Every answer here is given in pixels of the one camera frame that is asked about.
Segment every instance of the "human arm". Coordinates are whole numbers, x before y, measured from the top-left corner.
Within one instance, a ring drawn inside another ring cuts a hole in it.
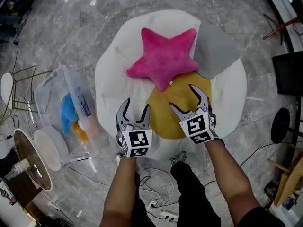
[[[214,139],[206,142],[205,147],[213,163],[215,177],[227,202],[232,221],[237,226],[249,211],[260,207],[260,204],[253,195],[247,176],[224,144]]]
[[[135,199],[136,158],[121,157],[104,203],[100,227],[129,227]]]

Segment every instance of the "marble floor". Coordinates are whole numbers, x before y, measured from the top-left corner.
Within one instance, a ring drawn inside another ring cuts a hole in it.
[[[237,162],[242,163],[260,146],[271,143],[270,129],[276,112],[286,107],[294,117],[294,98],[277,94],[276,79],[271,57],[287,52],[280,46],[278,37],[262,40],[271,28],[263,18],[266,13],[275,17],[266,0],[35,0],[19,37],[16,69],[38,65],[38,71],[54,70],[65,64],[85,73],[94,93],[94,68],[100,56],[110,45],[121,25],[135,17],[160,9],[180,9],[206,20],[230,34],[236,41],[247,74],[247,99],[237,129],[224,141]],[[0,44],[1,74],[12,71],[17,47],[13,43]],[[29,93],[24,85],[23,93]],[[17,112],[20,126],[27,124],[27,115]],[[0,127],[2,134],[12,134],[11,119]],[[105,144],[111,145],[108,138]],[[285,144],[271,145],[258,151],[243,166],[254,194],[261,205],[268,203],[265,185],[273,178],[275,169],[267,159],[281,160]],[[55,176],[51,192],[42,191],[34,202],[45,213],[64,219],[69,218],[75,226],[96,227],[100,224],[103,204],[115,173],[115,159],[94,159],[94,173],[87,161],[72,163]],[[169,172],[169,161],[139,158],[139,171],[156,167]],[[215,179],[214,170],[205,148],[190,150],[188,163],[203,185]],[[148,185],[157,190],[165,201],[172,191],[170,179],[156,170],[149,170]],[[222,219],[222,226],[232,226],[232,221],[217,183],[205,187],[206,195],[214,210]],[[145,204],[157,197],[147,190],[140,190]],[[174,185],[170,202],[179,197]],[[48,205],[51,202],[62,212]],[[178,204],[165,210],[178,213]],[[174,227],[176,223],[152,221],[161,227]]]

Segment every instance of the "clear plastic storage box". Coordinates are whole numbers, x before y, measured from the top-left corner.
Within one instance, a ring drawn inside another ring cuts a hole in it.
[[[69,93],[89,142],[81,141],[72,129],[67,135],[63,134],[60,105],[62,99]],[[42,125],[57,129],[67,144],[69,157],[62,159],[63,163],[100,154],[100,147],[107,133],[97,121],[95,101],[84,75],[67,69],[66,66],[60,66],[35,89],[34,97]]]

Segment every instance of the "round black base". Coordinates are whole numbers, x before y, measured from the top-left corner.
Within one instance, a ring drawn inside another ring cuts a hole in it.
[[[274,143],[280,143],[289,127],[289,111],[286,108],[281,108],[275,116],[273,125],[271,126],[271,140]]]

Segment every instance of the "white cable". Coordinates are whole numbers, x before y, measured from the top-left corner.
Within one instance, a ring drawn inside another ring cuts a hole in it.
[[[172,191],[171,191],[171,194],[170,194],[170,196],[169,196],[169,200],[168,200],[167,202],[164,202],[163,197],[162,197],[157,191],[155,191],[154,189],[152,189],[151,187],[149,187],[149,186],[146,185],[146,182],[147,182],[148,180],[146,180],[145,182],[143,182],[143,185],[144,185],[145,187],[147,187],[147,188],[149,189],[149,191],[152,191],[152,192],[154,192],[154,193],[156,193],[156,194],[158,195],[158,197],[159,197],[159,198],[161,199],[161,201],[163,202],[163,205],[168,204],[169,201],[170,201],[170,199],[171,199],[171,196],[172,196],[172,194],[173,194],[173,192],[174,192],[174,182],[172,181],[172,178],[171,178],[170,174],[169,174],[168,172],[166,172],[166,171],[163,171],[163,170],[160,170],[160,169],[157,169],[157,168],[153,168],[153,167],[149,167],[149,168],[144,169],[144,170],[141,172],[141,179],[142,179],[142,176],[143,176],[143,172],[146,171],[146,170],[149,170],[149,169],[157,170],[157,171],[160,171],[160,172],[164,172],[164,173],[166,173],[166,174],[169,176],[169,178],[170,178],[170,180],[171,180]]]

